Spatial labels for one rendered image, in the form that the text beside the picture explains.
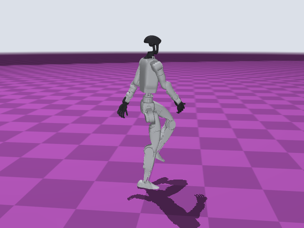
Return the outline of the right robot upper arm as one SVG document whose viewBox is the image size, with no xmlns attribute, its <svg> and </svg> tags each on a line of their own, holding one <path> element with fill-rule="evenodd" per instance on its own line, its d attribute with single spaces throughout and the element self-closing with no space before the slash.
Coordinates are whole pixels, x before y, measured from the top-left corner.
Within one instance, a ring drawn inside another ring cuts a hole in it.
<svg viewBox="0 0 304 228">
<path fill-rule="evenodd" d="M 165 73 L 163 71 L 162 63 L 160 61 L 154 60 L 150 63 L 150 65 L 151 65 L 152 70 L 156 73 L 161 87 L 166 90 L 165 84 L 168 81 L 166 81 L 166 76 L 165 76 Z"/>
</svg>

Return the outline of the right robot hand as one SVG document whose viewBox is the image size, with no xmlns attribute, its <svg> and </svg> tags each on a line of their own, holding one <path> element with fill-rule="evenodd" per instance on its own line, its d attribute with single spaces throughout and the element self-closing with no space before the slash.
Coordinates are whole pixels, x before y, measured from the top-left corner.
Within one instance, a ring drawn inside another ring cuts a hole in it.
<svg viewBox="0 0 304 228">
<path fill-rule="evenodd" d="M 175 102 L 175 101 L 174 101 Z M 185 105 L 185 103 L 183 103 L 183 102 L 180 102 L 179 104 L 177 104 L 176 102 L 175 102 L 175 104 L 176 104 L 176 106 L 177 106 L 177 110 L 178 110 L 178 114 L 181 112 L 181 111 L 183 111 L 183 109 L 185 109 L 185 107 L 184 107 L 184 105 Z"/>
</svg>

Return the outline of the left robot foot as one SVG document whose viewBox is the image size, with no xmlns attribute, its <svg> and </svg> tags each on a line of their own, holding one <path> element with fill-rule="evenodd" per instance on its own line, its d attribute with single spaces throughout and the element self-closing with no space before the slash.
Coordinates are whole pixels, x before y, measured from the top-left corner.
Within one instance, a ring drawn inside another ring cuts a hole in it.
<svg viewBox="0 0 304 228">
<path fill-rule="evenodd" d="M 156 153 L 154 153 L 154 154 L 156 154 Z M 162 162 L 165 162 L 165 160 L 160 156 L 160 154 L 156 154 L 155 158 Z"/>
</svg>

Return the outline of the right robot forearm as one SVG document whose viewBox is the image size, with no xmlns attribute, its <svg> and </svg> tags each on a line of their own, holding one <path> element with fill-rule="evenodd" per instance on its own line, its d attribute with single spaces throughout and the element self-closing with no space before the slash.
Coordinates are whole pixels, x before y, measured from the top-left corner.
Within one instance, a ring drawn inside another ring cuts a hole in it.
<svg viewBox="0 0 304 228">
<path fill-rule="evenodd" d="M 179 104 L 181 102 L 181 100 L 179 99 L 179 96 L 176 94 L 176 92 L 172 88 L 172 85 L 170 82 L 167 82 L 165 84 L 165 88 L 166 88 L 166 94 L 168 94 L 173 101 L 175 101 L 177 104 Z"/>
</svg>

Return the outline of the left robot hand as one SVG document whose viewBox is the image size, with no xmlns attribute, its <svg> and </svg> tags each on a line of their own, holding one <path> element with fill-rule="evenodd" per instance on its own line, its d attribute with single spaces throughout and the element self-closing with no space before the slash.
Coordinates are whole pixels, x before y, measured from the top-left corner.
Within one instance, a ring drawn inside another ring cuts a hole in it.
<svg viewBox="0 0 304 228">
<path fill-rule="evenodd" d="M 126 96 L 124 97 L 123 101 L 122 101 L 122 104 L 119 106 L 119 109 L 117 111 L 117 114 L 119 114 L 119 116 L 122 118 L 125 118 L 124 117 L 124 112 L 126 112 L 126 115 L 128 116 L 128 113 L 127 113 L 127 105 L 129 103 L 125 102 L 126 100 Z"/>
</svg>

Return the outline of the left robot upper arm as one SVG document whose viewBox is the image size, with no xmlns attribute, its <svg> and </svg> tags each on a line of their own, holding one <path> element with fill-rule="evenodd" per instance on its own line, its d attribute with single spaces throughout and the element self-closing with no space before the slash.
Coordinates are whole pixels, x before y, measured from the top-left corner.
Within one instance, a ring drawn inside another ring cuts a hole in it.
<svg viewBox="0 0 304 228">
<path fill-rule="evenodd" d="M 133 80 L 133 84 L 136 85 L 136 86 L 140 86 L 140 62 L 141 62 L 141 59 L 139 61 L 139 66 L 138 66 L 138 69 L 136 71 L 135 78 Z"/>
</svg>

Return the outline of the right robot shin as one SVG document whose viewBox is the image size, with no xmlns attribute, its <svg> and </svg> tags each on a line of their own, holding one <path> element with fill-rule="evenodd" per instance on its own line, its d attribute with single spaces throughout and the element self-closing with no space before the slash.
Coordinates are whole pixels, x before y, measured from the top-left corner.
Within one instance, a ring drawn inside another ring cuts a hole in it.
<svg viewBox="0 0 304 228">
<path fill-rule="evenodd" d="M 149 181 L 147 180 L 147 177 L 149 179 L 151 171 L 153 169 L 154 161 L 155 161 L 155 156 L 154 151 L 151 147 L 147 147 L 144 150 L 144 162 L 143 162 L 143 168 L 144 168 L 144 183 L 148 183 Z M 147 181 L 146 181 L 147 180 Z"/>
</svg>

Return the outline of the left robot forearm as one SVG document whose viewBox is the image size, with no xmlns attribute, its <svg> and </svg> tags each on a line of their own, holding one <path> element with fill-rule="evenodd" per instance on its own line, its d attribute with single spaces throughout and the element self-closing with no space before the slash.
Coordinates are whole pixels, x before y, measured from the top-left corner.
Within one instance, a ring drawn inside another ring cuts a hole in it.
<svg viewBox="0 0 304 228">
<path fill-rule="evenodd" d="M 133 84 L 133 81 L 132 81 L 129 90 L 126 93 L 126 100 L 125 100 L 125 102 L 127 102 L 127 103 L 130 102 L 130 100 L 133 98 L 133 94 L 135 93 L 136 90 L 137 90 L 137 87 Z"/>
</svg>

